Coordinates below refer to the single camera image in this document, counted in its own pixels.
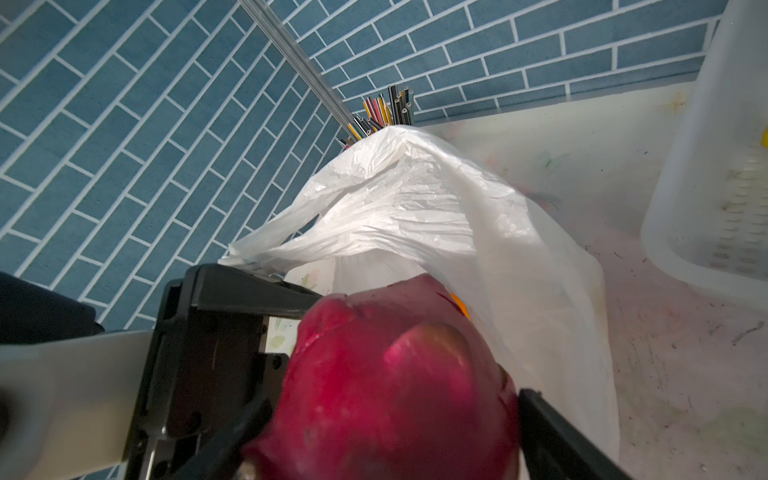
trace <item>translucent plastic bin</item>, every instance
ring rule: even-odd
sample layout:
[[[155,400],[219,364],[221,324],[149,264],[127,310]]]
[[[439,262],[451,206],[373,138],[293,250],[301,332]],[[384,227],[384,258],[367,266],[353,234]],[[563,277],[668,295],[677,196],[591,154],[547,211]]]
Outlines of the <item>translucent plastic bin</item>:
[[[643,224],[648,258],[768,310],[768,1],[730,0]]]

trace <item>pink fruit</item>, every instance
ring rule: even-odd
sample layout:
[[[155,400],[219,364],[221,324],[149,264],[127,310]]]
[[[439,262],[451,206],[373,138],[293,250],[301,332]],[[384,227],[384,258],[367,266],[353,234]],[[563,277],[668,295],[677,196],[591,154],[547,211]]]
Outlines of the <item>pink fruit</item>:
[[[515,386],[437,280],[321,299],[271,423],[243,448],[268,480],[514,479]]]

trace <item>bundle of pencils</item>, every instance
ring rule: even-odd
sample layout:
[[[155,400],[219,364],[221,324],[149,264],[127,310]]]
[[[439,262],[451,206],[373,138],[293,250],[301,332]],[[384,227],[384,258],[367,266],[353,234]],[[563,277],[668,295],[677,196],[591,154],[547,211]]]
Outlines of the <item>bundle of pencils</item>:
[[[368,118],[355,115],[354,123],[347,124],[356,140],[362,140],[389,125],[413,125],[413,92],[405,87],[398,94],[397,85],[390,85],[387,91],[388,104],[383,94],[378,98],[368,97],[363,101]],[[339,142],[349,147],[355,143],[355,139],[347,138],[346,141],[339,140]]]

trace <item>wall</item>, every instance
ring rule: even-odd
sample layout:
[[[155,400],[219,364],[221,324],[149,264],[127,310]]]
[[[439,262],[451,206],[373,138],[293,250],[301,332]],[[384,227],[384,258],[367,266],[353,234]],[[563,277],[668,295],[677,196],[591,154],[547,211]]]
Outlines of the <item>wall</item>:
[[[273,0],[352,112],[396,82],[417,121],[698,72],[727,0]]]
[[[0,4],[0,270],[152,327],[339,125],[235,0]]]

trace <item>dragon fruit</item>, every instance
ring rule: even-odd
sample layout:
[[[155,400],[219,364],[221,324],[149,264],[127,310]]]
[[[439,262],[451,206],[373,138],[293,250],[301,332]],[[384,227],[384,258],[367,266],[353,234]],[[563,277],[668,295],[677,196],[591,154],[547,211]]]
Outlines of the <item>dragon fruit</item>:
[[[515,386],[429,275],[304,316],[275,416],[243,447],[265,480],[514,479]]]

